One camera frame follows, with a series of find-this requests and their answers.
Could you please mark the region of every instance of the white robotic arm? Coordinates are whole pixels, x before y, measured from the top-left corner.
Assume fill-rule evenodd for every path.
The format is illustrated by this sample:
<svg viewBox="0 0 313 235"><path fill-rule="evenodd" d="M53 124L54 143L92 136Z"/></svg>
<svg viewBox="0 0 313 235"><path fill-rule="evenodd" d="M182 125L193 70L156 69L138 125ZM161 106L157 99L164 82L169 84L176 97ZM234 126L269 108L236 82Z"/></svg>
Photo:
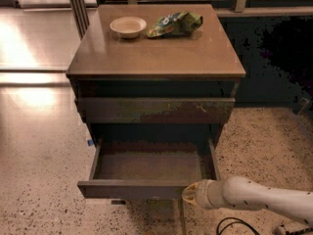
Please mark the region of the white robotic arm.
<svg viewBox="0 0 313 235"><path fill-rule="evenodd" d="M313 227L313 192L271 188L247 178L203 180L187 187L183 200L206 210L266 209Z"/></svg>

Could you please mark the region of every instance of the bowl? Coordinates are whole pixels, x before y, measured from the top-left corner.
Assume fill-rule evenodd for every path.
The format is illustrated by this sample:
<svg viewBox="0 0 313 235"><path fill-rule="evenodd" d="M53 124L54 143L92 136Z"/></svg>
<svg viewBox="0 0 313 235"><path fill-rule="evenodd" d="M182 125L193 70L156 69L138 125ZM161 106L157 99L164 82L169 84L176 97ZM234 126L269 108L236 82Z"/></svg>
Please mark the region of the bowl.
<svg viewBox="0 0 313 235"><path fill-rule="evenodd" d="M146 21L136 17L119 18L110 24L111 30L117 32L122 38L135 38L146 26Z"/></svg>

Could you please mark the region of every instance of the desk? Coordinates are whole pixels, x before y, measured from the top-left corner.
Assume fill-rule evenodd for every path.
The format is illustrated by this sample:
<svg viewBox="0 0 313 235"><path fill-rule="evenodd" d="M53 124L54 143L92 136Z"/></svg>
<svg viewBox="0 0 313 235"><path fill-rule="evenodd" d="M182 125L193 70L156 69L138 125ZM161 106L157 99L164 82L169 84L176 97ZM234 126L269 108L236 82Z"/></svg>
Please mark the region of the desk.
<svg viewBox="0 0 313 235"><path fill-rule="evenodd" d="M190 37L119 39L110 22L191 11ZM67 70L80 116L96 146L86 198L180 199L216 178L213 150L245 76L210 5L103 5Z"/></svg>

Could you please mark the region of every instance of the brown wooden tabletop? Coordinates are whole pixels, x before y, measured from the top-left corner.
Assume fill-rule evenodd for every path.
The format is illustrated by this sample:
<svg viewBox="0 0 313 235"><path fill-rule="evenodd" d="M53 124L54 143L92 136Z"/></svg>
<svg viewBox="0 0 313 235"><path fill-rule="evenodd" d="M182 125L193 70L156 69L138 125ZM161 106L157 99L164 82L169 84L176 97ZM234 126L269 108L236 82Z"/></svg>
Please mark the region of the brown wooden tabletop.
<svg viewBox="0 0 313 235"><path fill-rule="evenodd" d="M140 17L150 28L157 18L189 11L203 25L189 37L121 39L110 23ZM108 79L241 78L246 74L210 5L102 5L98 8L67 70L68 78Z"/></svg>

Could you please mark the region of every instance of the crumpled chip bag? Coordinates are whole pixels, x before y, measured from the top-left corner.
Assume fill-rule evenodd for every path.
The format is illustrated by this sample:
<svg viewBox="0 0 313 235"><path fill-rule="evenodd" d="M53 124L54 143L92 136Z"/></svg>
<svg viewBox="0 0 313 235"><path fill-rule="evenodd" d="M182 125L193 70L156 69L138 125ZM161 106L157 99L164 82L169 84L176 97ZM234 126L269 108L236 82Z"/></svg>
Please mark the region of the crumpled chip bag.
<svg viewBox="0 0 313 235"><path fill-rule="evenodd" d="M203 23L201 15L191 12L178 12L158 18L153 28L147 32L148 37L184 36L192 34Z"/></svg>

